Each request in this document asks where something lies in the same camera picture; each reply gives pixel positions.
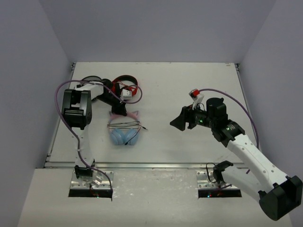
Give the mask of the pink blue cat-ear headphones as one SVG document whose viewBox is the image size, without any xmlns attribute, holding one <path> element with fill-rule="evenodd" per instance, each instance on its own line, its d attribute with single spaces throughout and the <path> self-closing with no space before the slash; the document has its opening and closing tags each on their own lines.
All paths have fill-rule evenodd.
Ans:
<svg viewBox="0 0 303 227">
<path fill-rule="evenodd" d="M 135 145 L 142 128 L 139 111 L 127 112 L 127 116 L 109 112 L 107 131 L 114 145 Z"/>
</svg>

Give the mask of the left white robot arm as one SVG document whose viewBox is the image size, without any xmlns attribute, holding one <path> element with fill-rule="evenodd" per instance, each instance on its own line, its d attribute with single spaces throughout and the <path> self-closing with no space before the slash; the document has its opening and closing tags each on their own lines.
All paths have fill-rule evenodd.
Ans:
<svg viewBox="0 0 303 227">
<path fill-rule="evenodd" d="M 92 102 L 97 99 L 111 106 L 111 114 L 126 116 L 125 104 L 118 94 L 114 83 L 108 79 L 89 76 L 77 82 L 75 88 L 66 89 L 63 94 L 62 108 L 58 99 L 55 104 L 61 121 L 75 138 L 77 152 L 74 166 L 77 178 L 92 178 L 97 172 L 95 159 L 90 150 L 88 129 L 92 121 Z"/>
</svg>

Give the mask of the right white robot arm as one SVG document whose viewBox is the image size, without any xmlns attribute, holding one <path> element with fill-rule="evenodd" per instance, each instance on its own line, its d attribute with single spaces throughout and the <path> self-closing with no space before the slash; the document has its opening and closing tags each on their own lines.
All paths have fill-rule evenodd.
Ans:
<svg viewBox="0 0 303 227">
<path fill-rule="evenodd" d="M 303 182 L 290 177 L 276 167 L 252 143 L 245 130 L 228 118 L 223 98 L 209 98 L 206 109 L 198 107 L 203 97 L 194 98 L 192 105 L 184 106 L 170 125 L 184 131 L 197 125 L 211 129 L 214 138 L 235 154 L 251 171 L 251 175 L 239 170 L 233 163 L 223 161 L 213 167 L 218 183 L 229 183 L 252 197 L 262 211 L 277 221 L 301 205 Z"/>
</svg>

